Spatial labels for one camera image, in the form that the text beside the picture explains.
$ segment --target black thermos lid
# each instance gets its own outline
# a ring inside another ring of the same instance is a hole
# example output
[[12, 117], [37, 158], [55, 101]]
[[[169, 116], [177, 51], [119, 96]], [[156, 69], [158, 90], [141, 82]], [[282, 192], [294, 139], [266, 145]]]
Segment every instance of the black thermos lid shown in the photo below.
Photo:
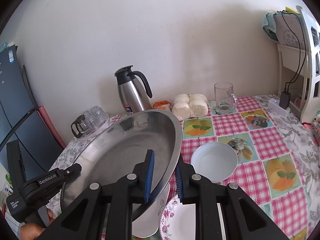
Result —
[[132, 67], [133, 67], [133, 65], [127, 66], [127, 67], [122, 67], [115, 72], [115, 77], [117, 78], [118, 85], [122, 85], [122, 84], [127, 83], [130, 80], [134, 80], [136, 78], [134, 75], [127, 76], [128, 73], [132, 72], [131, 71]]

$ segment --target refrigerator sticker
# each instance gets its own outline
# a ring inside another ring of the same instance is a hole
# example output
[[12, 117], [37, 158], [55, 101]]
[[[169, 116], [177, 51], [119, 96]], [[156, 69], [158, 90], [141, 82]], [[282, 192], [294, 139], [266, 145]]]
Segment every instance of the refrigerator sticker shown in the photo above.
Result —
[[133, 114], [132, 109], [129, 105], [124, 105], [124, 108], [127, 111], [127, 114]]
[[12, 49], [9, 50], [9, 62], [10, 64], [14, 62]]

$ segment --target black cable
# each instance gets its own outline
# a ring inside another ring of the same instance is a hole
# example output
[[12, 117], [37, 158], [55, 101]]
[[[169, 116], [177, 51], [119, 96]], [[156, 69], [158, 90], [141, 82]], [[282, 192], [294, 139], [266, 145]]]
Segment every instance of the black cable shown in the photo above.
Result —
[[[305, 38], [304, 38], [303, 28], [302, 28], [302, 25], [301, 25], [299, 16], [296, 15], [295, 13], [288, 13], [288, 12], [286, 12], [285, 10], [283, 10], [283, 11], [277, 11], [277, 12], [281, 12], [281, 16], [282, 16], [285, 24], [287, 25], [287, 27], [289, 28], [289, 30], [294, 34], [294, 36], [297, 38], [298, 43], [299, 43], [299, 64], [298, 64], [297, 71], [296, 71], [296, 73], [294, 74], [294, 76], [292, 77], [292, 79], [291, 79], [289, 82], [286, 82], [286, 83], [285, 83], [285, 86], [284, 86], [284, 90], [288, 92], [288, 91], [289, 91], [290, 84], [296, 82], [297, 79], [298, 79], [298, 77], [299, 77], [299, 75], [300, 75], [300, 73], [301, 73], [301, 70], [302, 70], [302, 68], [303, 68], [303, 65], [304, 65], [304, 63], [305, 63], [306, 56], [307, 56], [307, 48], [306, 48], [306, 41], [305, 41]], [[301, 68], [300, 68], [300, 60], [301, 60], [300, 40], [299, 40], [299, 38], [297, 37], [297, 35], [291, 30], [291, 28], [289, 27], [289, 25], [287, 24], [286, 20], [285, 20], [284, 17], [283, 17], [283, 14], [288, 14], [288, 15], [289, 15], [289, 14], [293, 14], [293, 15], [295, 15], [295, 16], [298, 18], [298, 21], [299, 21], [299, 24], [300, 24], [300, 27], [301, 27], [301, 31], [302, 31], [304, 47], [305, 47], [305, 55], [304, 55], [304, 59], [303, 59]]]

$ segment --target silver screw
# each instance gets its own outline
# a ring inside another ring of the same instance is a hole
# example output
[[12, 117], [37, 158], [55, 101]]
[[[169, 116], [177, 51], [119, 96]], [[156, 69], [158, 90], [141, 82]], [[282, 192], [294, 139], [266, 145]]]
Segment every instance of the silver screw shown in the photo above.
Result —
[[100, 186], [99, 183], [94, 182], [90, 184], [90, 189], [96, 190], [99, 188], [99, 186]]
[[130, 174], [127, 175], [127, 179], [130, 179], [130, 180], [133, 180], [133, 179], [135, 179], [136, 177], [137, 177], [137, 175], [134, 174], [134, 173], [130, 173]]
[[234, 182], [229, 183], [229, 188], [231, 188], [231, 189], [237, 189], [238, 187], [239, 187], [238, 184], [236, 184]]
[[191, 178], [194, 179], [194, 180], [201, 180], [201, 175], [199, 175], [199, 174], [193, 174], [193, 175], [191, 176]]

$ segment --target plaid tablecloth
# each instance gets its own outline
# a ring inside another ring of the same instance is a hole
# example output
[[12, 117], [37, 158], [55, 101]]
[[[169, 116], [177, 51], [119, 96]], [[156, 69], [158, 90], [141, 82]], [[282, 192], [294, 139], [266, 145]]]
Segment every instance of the plaid tablecloth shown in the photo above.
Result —
[[[320, 219], [320, 201], [316, 200], [320, 195], [320, 180], [319, 183], [317, 180], [320, 169], [311, 166], [319, 158], [315, 153], [317, 147], [312, 135], [293, 114], [285, 119], [267, 108], [269, 98], [241, 97], [237, 109], [228, 115], [218, 115], [215, 102], [209, 101], [206, 117], [181, 122], [181, 154], [184, 161], [190, 163], [193, 152], [202, 144], [220, 141], [233, 145], [238, 154], [238, 166], [229, 178], [220, 183], [226, 186], [236, 182], [289, 238], [304, 239]], [[125, 116], [114, 116], [111, 122]], [[74, 138], [52, 169], [70, 166], [92, 140]], [[234, 142], [240, 142], [242, 146], [236, 148], [232, 144]], [[307, 149], [307, 153], [302, 154], [302, 148]], [[176, 194], [174, 175], [169, 183], [168, 199]], [[50, 200], [48, 207], [56, 215], [61, 212], [60, 194]]]

